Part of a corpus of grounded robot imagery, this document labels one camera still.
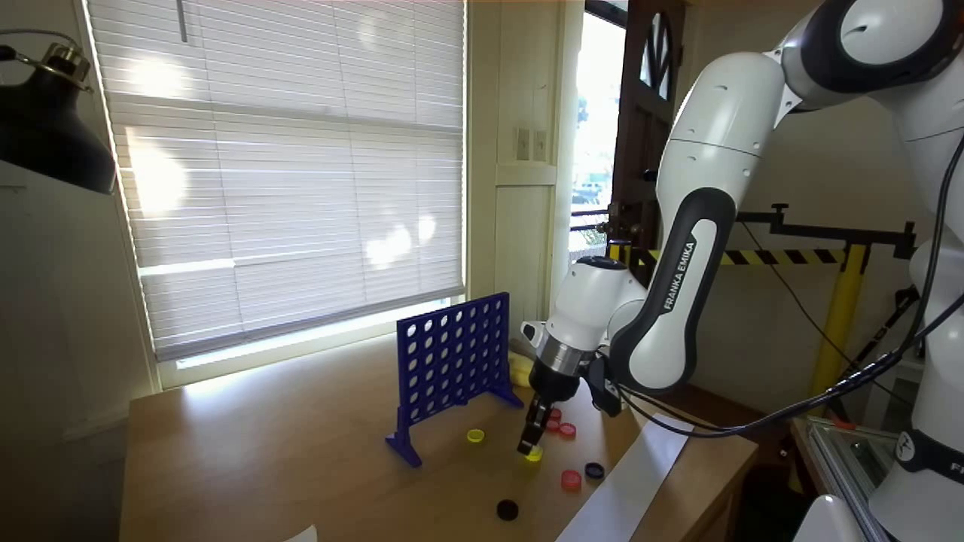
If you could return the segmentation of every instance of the wooden table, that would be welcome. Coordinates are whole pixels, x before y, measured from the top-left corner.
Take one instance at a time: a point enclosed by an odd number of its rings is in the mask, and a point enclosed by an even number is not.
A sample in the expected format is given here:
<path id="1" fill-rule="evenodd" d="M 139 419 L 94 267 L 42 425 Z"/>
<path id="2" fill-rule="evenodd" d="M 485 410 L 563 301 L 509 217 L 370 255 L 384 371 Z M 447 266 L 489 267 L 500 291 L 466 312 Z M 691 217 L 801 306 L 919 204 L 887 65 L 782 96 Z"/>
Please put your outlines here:
<path id="1" fill-rule="evenodd" d="M 546 436 L 546 461 L 516 456 L 521 410 L 477 397 L 414 427 L 425 461 L 408 467 L 395 427 L 395 346 L 287 360 L 136 401 L 130 410 L 120 540 L 555 540 L 593 493 L 560 491 L 560 470 L 614 467 L 632 417 L 604 419 L 583 391 L 563 403 L 580 439 Z M 464 439 L 485 427 L 485 445 Z M 756 445 L 693 439 L 637 540 L 715 540 L 733 514 Z M 518 521 L 495 506 L 516 499 Z"/>

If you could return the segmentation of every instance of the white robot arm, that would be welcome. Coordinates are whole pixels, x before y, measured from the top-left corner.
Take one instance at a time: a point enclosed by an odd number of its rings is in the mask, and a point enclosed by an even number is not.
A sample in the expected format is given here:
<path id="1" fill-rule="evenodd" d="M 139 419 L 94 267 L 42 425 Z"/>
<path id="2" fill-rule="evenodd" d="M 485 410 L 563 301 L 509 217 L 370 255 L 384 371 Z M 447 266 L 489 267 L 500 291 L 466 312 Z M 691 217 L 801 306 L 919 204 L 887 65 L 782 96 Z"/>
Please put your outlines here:
<path id="1" fill-rule="evenodd" d="M 609 352 L 607 380 L 639 391 L 662 391 L 693 373 L 700 312 L 736 210 L 774 127 L 793 110 L 829 110 L 854 96 L 883 104 L 894 114 L 925 203 L 960 242 L 964 187 L 952 183 L 959 171 L 949 170 L 964 134 L 960 21 L 964 0 L 827 0 L 787 33 L 778 52 L 715 60 L 687 92 L 659 160 L 662 255 L 650 290 L 639 294 L 619 286 L 631 274 L 607 261 L 575 266 L 560 286 L 563 294 L 546 333 L 533 342 L 539 357 L 533 407 L 518 449 L 527 451 L 539 439 L 550 403 L 575 391 L 580 369 L 597 349 Z M 964 291 L 960 250 L 943 248 L 940 254 L 946 255 L 938 267 L 928 319 Z M 921 286 L 925 270 L 919 267 L 928 267 L 925 255 L 917 259 L 914 274 Z M 580 301 L 593 291 L 607 291 L 597 301 L 611 306 L 624 291 L 644 301 L 631 322 L 611 322 L 607 310 L 585 310 L 589 303 Z M 952 312 L 928 333 L 930 360 L 914 431 L 902 436 L 907 459 L 899 456 L 872 499 L 880 525 L 902 540 L 964 534 L 964 421 L 959 417 L 964 410 L 964 363 L 956 356 L 960 338 L 964 312 Z"/>

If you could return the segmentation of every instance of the yellow and black striped tape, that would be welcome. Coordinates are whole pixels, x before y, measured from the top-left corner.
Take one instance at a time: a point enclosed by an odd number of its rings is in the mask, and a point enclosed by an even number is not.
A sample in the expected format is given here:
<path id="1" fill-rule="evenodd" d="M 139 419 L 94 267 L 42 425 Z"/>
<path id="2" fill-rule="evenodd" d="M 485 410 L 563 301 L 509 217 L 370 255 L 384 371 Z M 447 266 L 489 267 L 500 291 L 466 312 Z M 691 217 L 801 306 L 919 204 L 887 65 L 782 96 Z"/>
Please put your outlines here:
<path id="1" fill-rule="evenodd" d="M 655 266 L 659 250 L 650 250 L 639 266 Z M 720 266 L 842 266 L 844 250 L 723 250 Z"/>

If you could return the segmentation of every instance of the white blinds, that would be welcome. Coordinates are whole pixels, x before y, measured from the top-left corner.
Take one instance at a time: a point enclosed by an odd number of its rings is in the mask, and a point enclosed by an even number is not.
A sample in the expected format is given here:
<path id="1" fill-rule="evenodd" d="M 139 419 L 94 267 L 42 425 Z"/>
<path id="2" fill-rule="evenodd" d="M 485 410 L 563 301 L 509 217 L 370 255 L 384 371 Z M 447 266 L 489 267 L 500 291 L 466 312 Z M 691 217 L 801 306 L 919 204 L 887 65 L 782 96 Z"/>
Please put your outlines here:
<path id="1" fill-rule="evenodd" d="M 460 0 L 89 0 L 159 357 L 460 290 Z"/>

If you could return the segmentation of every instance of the wire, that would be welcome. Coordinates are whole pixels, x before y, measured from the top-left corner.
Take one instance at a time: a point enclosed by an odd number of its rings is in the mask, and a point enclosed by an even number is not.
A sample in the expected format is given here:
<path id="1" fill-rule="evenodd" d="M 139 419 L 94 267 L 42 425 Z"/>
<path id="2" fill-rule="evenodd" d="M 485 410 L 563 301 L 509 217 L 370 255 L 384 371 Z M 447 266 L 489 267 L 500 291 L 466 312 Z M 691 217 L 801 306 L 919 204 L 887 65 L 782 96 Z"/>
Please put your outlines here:
<path id="1" fill-rule="evenodd" d="M 907 328 L 905 333 L 905 342 L 894 349 L 894 352 L 883 352 L 880 357 L 867 360 L 867 363 L 858 363 L 854 373 L 846 373 L 844 380 L 838 380 L 831 390 L 820 391 L 820 394 L 810 394 L 804 401 L 797 401 L 784 410 L 774 410 L 768 417 L 759 417 L 755 421 L 745 421 L 745 425 L 723 425 L 723 427 L 709 427 L 709 425 L 693 425 L 693 431 L 681 431 L 676 425 L 666 425 L 662 419 L 644 413 L 639 403 L 631 401 L 628 390 L 619 383 L 614 391 L 619 397 L 639 417 L 644 417 L 648 421 L 672 431 L 672 434 L 681 434 L 681 436 L 701 436 L 701 439 L 723 439 L 723 436 L 736 436 L 736 434 L 747 434 L 747 431 L 756 431 L 756 427 L 768 427 L 768 425 L 778 425 L 784 419 L 793 419 L 793 417 L 801 417 L 808 410 L 817 410 L 834 397 L 844 397 L 867 383 L 874 383 L 880 373 L 892 371 L 894 363 L 902 363 L 905 352 L 909 346 L 917 346 L 919 341 L 925 341 L 938 326 L 943 326 L 959 306 L 964 306 L 964 294 L 959 294 L 935 322 L 925 326 L 925 310 L 928 310 L 928 301 L 930 301 L 930 291 L 935 291 L 935 277 L 938 277 L 938 266 L 940 266 L 940 242 L 943 242 L 943 220 L 946 220 L 946 203 L 949 203 L 949 190 L 952 190 L 952 181 L 956 181 L 956 171 L 959 171 L 959 162 L 960 162 L 960 155 L 964 155 L 964 135 L 959 140 L 959 149 L 952 155 L 952 160 L 946 162 L 943 170 L 943 179 L 940 179 L 940 192 L 938 192 L 938 214 L 935 214 L 935 231 L 930 231 L 930 254 L 928 254 L 928 274 L 925 274 L 925 286 L 921 286 L 921 297 L 919 297 L 919 306 L 917 306 L 917 317 L 914 317 L 914 326 Z"/>
<path id="2" fill-rule="evenodd" d="M 755 236 L 755 230 L 747 225 L 747 222 L 742 222 L 745 225 L 745 231 L 750 236 L 750 242 L 756 244 L 756 250 L 762 250 L 762 244 L 759 244 L 759 237 Z M 820 341 L 824 342 L 829 342 L 851 369 L 862 369 L 856 357 L 851 357 L 846 352 L 844 352 L 844 346 L 838 346 L 829 333 L 827 333 L 827 328 L 815 319 L 815 312 L 808 310 L 808 303 L 801 301 L 801 294 L 791 286 L 791 281 L 782 274 L 782 267 L 774 267 L 774 266 L 768 266 L 772 267 L 772 274 L 782 281 L 782 286 L 784 286 L 784 291 L 793 297 L 793 303 L 798 306 L 798 312 L 810 322 L 810 328 L 820 333 Z M 890 386 L 883 386 L 883 383 L 874 383 L 883 394 L 890 394 L 905 413 L 909 413 L 909 403 L 902 397 L 902 394 L 894 394 Z"/>
<path id="3" fill-rule="evenodd" d="M 73 37 L 58 33 L 58 31 L 42 31 L 42 27 L 2 27 L 0 37 L 58 37 L 65 42 L 70 42 L 73 48 L 82 48 Z"/>

